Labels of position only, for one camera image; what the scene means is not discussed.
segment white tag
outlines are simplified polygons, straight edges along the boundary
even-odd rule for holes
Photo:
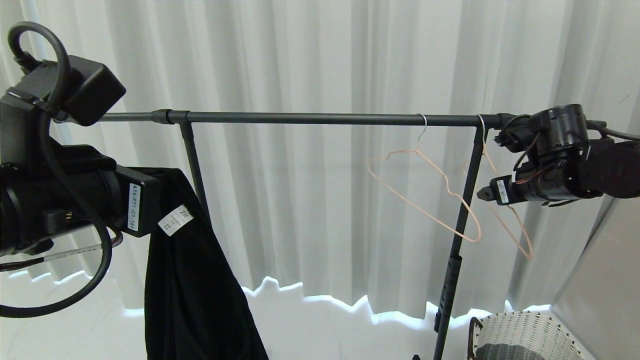
[[[504,180],[498,180],[498,191],[500,192],[500,200],[503,204],[509,204],[509,196],[507,196],[507,187],[504,186]]]
[[[184,224],[193,219],[193,215],[189,212],[185,205],[178,206],[175,210],[167,214],[158,225],[166,232],[168,236],[175,234]]]
[[[127,227],[133,231],[138,231],[138,220],[140,219],[140,185],[129,184],[129,212],[127,214]]]

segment white basket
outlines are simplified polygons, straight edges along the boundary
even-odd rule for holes
[[[562,325],[530,311],[472,318],[467,359],[584,360]]]

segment wire hanger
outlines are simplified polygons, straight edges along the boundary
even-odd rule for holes
[[[478,117],[480,118],[480,122],[482,123],[482,130],[483,130],[482,154],[489,161],[489,165],[491,165],[491,169],[493,170],[495,175],[496,176],[500,176],[498,174],[498,170],[495,168],[495,165],[493,164],[493,161],[491,160],[491,157],[489,156],[489,153],[486,151],[486,138],[484,137],[484,134],[486,134],[486,127],[485,127],[485,124],[484,124],[484,119],[482,118],[482,115],[480,115],[480,114],[478,114]],[[467,171],[464,168],[463,168],[463,172],[465,173],[465,175],[467,174]],[[527,240],[527,247],[529,248],[529,252],[525,251],[525,249],[522,248],[522,246],[520,245],[520,241],[518,239],[516,239],[515,235],[511,232],[511,230],[509,230],[509,227],[507,226],[507,224],[505,224],[503,219],[500,217],[500,215],[498,215],[498,211],[496,210],[496,206],[493,205],[492,203],[489,203],[488,205],[489,205],[489,210],[491,210],[491,212],[498,219],[498,221],[500,222],[502,227],[507,231],[507,233],[509,234],[509,237],[513,240],[513,242],[516,244],[518,249],[520,249],[520,252],[522,253],[522,255],[524,255],[527,259],[532,259],[533,258],[533,246],[531,245],[531,239],[529,238],[529,233],[527,232],[527,229],[525,229],[524,223],[522,222],[522,219],[520,218],[520,215],[518,214],[516,209],[514,209],[513,206],[511,206],[511,205],[507,205],[507,208],[509,210],[511,210],[511,212],[515,215],[516,220],[518,220],[518,225],[520,226],[520,228],[522,230],[522,234],[524,235],[525,239]]]
[[[471,208],[469,207],[467,202],[465,202],[464,199],[462,199],[462,196],[460,194],[454,193],[454,192],[451,191],[451,189],[449,188],[449,178],[447,177],[447,175],[442,170],[440,170],[440,168],[437,165],[435,165],[428,157],[426,157],[420,151],[420,138],[422,137],[424,132],[427,130],[427,117],[424,116],[423,114],[418,114],[418,115],[422,116],[422,118],[424,119],[424,129],[422,130],[422,132],[418,136],[418,144],[417,144],[416,148],[414,150],[392,151],[392,152],[388,153],[386,156],[382,156],[382,155],[381,156],[376,156],[375,158],[371,159],[371,161],[369,162],[369,173],[376,180],[378,180],[382,185],[384,185],[386,188],[388,188],[392,193],[396,194],[398,197],[400,197],[401,199],[406,201],[409,205],[413,206],[414,208],[416,208],[421,213],[425,214],[429,218],[432,218],[433,220],[435,220],[435,222],[437,222],[438,224],[442,225],[443,227],[445,227],[447,230],[453,232],[454,234],[462,237],[463,239],[471,241],[472,243],[476,243],[476,242],[480,241],[480,239],[482,238],[482,229],[480,228],[480,223],[478,222],[478,219],[476,218],[476,215],[471,210]],[[380,177],[378,177],[376,174],[374,174],[374,172],[371,170],[371,164],[373,164],[374,161],[376,161],[378,159],[382,159],[382,161],[387,161],[387,160],[389,160],[389,158],[392,155],[401,154],[401,153],[403,153],[403,154],[418,154],[418,155],[420,155],[420,157],[422,159],[424,159],[424,161],[429,163],[429,165],[431,165],[433,168],[435,168],[440,173],[440,175],[442,175],[442,177],[444,177],[444,181],[445,181],[445,184],[447,186],[447,193],[449,193],[449,195],[453,195],[453,196],[457,197],[462,202],[464,207],[467,209],[467,211],[469,212],[469,215],[471,215],[471,217],[474,219],[474,222],[476,223],[476,227],[477,227],[477,230],[478,230],[478,235],[477,235],[476,239],[469,238],[467,235],[464,235],[464,234],[456,231],[451,226],[449,226],[449,225],[443,223],[442,221],[438,220],[436,217],[434,217],[433,215],[429,214],[427,211],[422,209],[420,206],[414,204],[411,200],[407,199],[405,196],[402,196],[399,192],[395,191],[389,184],[387,184],[384,180],[380,179]]]

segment white curtain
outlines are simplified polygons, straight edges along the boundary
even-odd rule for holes
[[[535,113],[579,102],[590,119],[622,131],[640,112],[638,18],[638,1],[0,2],[3,38],[14,22],[33,20],[70,54],[107,64],[127,87],[113,112]],[[53,59],[37,36],[22,43]],[[0,49],[0,88],[7,88],[20,72],[5,41]],[[422,128],[197,124],[195,131],[214,229],[243,286],[271,276],[280,286],[302,282],[306,295],[347,304],[368,295],[376,313],[418,318],[426,302],[438,304],[452,233],[367,171],[371,158],[414,147]],[[460,193],[473,132],[429,127],[422,137],[423,151]],[[175,126],[64,125],[54,135],[89,143],[121,165],[188,174]],[[493,142],[488,150],[508,174],[517,155]],[[423,161],[398,155],[374,169],[455,224],[459,202]],[[492,175],[484,162],[478,187]],[[502,311],[506,299],[516,309],[550,303],[601,203],[518,205],[536,251],[528,260],[487,204],[474,200],[483,239],[463,244],[454,315]],[[518,230],[509,211],[501,214]],[[475,237],[473,222],[467,229]],[[87,230],[58,240],[54,251],[95,242]],[[115,249],[110,271],[128,308],[143,306],[147,245],[126,238]],[[91,274],[98,261],[85,254],[29,273]]]

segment white floor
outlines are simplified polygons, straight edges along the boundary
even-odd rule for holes
[[[123,309],[116,284],[107,277],[86,299],[60,313],[28,320],[3,318],[0,359],[146,358],[142,311]],[[0,300],[37,306],[66,297],[86,280],[84,273],[57,284],[46,275],[32,281],[26,274],[3,274]],[[414,354],[431,359],[435,306],[428,304],[423,320],[399,313],[372,315],[366,298],[349,307],[330,297],[304,298],[301,287],[280,289],[267,278],[257,291],[246,290],[270,359],[411,360]],[[468,319],[487,314],[473,311],[452,320],[445,359],[466,359]]]

